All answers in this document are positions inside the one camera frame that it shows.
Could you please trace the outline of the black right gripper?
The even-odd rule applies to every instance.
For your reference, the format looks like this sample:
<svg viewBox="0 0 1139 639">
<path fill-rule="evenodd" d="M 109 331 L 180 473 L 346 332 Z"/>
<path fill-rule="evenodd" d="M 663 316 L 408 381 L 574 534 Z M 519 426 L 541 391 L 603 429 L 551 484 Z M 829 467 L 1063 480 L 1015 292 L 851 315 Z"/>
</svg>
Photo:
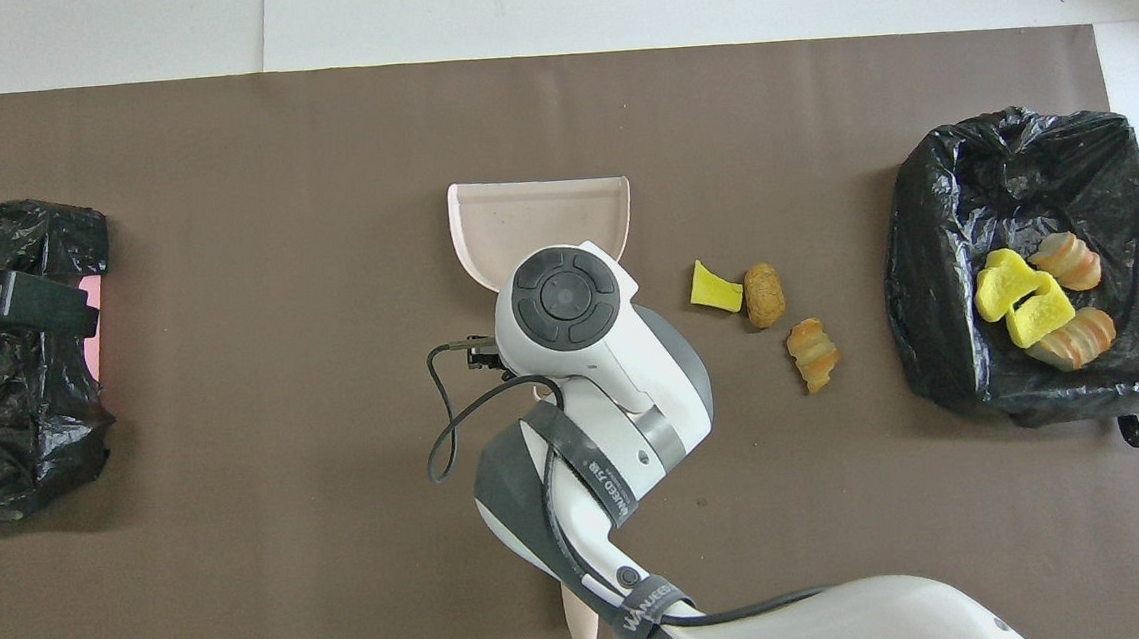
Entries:
<svg viewBox="0 0 1139 639">
<path fill-rule="evenodd" d="M 466 352 L 466 366 L 469 371 L 506 369 L 494 337 L 470 335 L 462 341 L 462 351 Z"/>
</svg>

